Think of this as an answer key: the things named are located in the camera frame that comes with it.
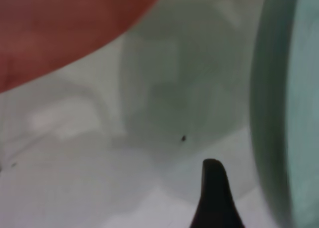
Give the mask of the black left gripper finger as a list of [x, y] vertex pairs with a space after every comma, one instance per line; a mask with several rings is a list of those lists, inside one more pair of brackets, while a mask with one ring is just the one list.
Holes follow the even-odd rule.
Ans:
[[243, 228], [226, 170], [216, 159], [202, 163], [201, 194], [191, 228]]

